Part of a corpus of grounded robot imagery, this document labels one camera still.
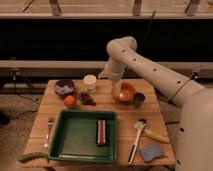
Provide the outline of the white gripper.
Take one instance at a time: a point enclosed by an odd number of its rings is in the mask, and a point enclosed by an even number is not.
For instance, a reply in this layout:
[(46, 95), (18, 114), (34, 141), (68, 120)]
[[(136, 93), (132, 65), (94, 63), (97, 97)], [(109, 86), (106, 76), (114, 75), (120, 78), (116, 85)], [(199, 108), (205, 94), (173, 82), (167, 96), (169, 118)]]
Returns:
[(112, 72), (111, 70), (104, 69), (98, 74), (99, 79), (107, 78), (110, 81), (117, 82), (123, 77), (123, 71)]

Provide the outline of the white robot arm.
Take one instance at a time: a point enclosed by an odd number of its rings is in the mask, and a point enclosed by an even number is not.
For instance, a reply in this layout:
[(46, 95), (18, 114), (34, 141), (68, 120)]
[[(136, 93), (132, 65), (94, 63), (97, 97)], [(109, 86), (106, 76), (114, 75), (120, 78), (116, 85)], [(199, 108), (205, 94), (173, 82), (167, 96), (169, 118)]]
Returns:
[(98, 78), (111, 80), (118, 95), (129, 67), (181, 107), (175, 170), (213, 171), (213, 88), (139, 55), (136, 49), (131, 36), (111, 40), (106, 46), (109, 60)]

